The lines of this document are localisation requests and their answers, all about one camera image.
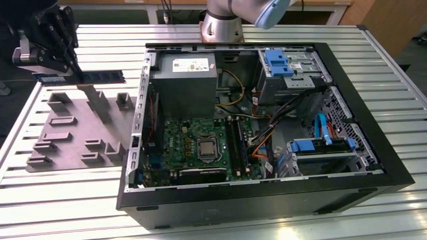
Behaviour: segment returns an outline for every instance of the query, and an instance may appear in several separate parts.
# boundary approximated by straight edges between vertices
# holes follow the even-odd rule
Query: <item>metal table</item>
[[[101,85],[105,96],[137,94],[144,44],[198,42],[198,26],[82,25],[82,70],[122,69],[126,83]],[[427,99],[368,31],[353,26],[244,26],[246,42],[325,42],[348,74],[416,183],[337,214],[146,231],[116,211],[120,167],[28,173],[25,161],[48,117],[53,92],[37,84],[0,150],[0,238],[425,239]]]

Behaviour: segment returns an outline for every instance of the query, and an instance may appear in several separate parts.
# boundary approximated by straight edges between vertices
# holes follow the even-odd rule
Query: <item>wooden cabinet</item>
[[[353,0],[340,25],[365,25],[392,57],[396,57],[427,23],[427,0]]]

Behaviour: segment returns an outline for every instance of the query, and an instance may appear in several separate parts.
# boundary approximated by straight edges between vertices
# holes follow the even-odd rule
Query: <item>motherboard chip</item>
[[[214,136],[197,138],[197,159],[205,164],[217,159],[217,140]]]
[[[214,154],[214,147],[213,147],[213,142],[205,141],[200,142],[200,155],[213,155]]]

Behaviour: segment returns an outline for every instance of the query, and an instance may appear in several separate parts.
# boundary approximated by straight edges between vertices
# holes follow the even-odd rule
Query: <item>yellow wire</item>
[[[240,87],[241,87],[241,95],[236,101],[222,103],[222,104],[216,104],[216,106],[230,106],[230,105],[238,103],[240,100],[242,99],[242,97],[245,95],[245,87],[242,86],[241,80],[236,77],[236,75],[230,71],[228,71],[226,69],[222,69],[222,72],[226,72],[233,77],[233,79],[236,79],[236,81],[238,82]]]

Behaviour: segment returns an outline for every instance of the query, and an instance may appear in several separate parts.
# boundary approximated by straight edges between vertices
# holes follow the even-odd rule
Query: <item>connector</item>
[[[162,20],[165,24],[169,24],[169,15],[165,11],[162,12]]]

